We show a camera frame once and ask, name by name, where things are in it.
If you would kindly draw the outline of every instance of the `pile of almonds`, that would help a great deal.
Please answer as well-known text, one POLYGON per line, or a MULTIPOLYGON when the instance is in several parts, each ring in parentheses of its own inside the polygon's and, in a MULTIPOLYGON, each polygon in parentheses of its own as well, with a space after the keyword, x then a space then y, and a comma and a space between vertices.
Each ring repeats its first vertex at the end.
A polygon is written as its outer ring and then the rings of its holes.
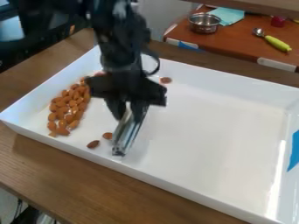
POLYGON ((51 114, 48 116, 49 136, 68 136, 70 130, 77 128, 87 104, 90 102, 89 87, 80 79, 80 84, 73 84, 69 90, 63 90, 61 96, 52 99, 51 114))

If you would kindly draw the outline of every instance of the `paper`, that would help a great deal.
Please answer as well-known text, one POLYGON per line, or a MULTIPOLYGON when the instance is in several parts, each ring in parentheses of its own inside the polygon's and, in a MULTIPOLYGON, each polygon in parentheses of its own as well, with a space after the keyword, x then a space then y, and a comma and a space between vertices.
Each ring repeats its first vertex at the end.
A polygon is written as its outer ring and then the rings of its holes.
POLYGON ((221 18, 220 24, 226 26, 237 23, 243 19, 245 12, 243 10, 233 10, 219 7, 218 9, 209 11, 208 13, 221 18))

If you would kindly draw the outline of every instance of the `white wall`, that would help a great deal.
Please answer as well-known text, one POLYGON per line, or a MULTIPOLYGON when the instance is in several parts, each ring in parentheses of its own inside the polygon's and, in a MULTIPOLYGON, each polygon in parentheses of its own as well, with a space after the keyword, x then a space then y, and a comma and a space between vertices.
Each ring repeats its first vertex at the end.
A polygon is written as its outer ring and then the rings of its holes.
POLYGON ((139 12, 146 18, 151 37, 162 40, 165 30, 187 15, 193 3, 179 0, 139 0, 139 12))

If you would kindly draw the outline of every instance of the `blue cloth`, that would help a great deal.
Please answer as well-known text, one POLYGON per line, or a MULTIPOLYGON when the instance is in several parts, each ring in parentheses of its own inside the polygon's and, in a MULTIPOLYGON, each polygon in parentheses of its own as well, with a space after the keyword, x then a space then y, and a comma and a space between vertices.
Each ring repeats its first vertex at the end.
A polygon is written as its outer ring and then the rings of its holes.
POLYGON ((245 12, 243 10, 233 10, 219 7, 216 10, 209 11, 208 13, 221 18, 220 24, 225 26, 232 25, 243 19, 245 12))
POLYGON ((289 159, 288 172, 299 163, 299 130, 293 134, 292 154, 289 159))

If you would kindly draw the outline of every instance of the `wooden shelf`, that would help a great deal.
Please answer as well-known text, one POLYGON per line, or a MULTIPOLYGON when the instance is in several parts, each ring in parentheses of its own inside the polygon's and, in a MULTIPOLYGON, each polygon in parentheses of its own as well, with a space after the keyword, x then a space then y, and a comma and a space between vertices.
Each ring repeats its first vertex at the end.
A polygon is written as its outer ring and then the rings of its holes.
POLYGON ((199 4, 211 4, 266 15, 299 18, 298 0, 184 0, 199 4))

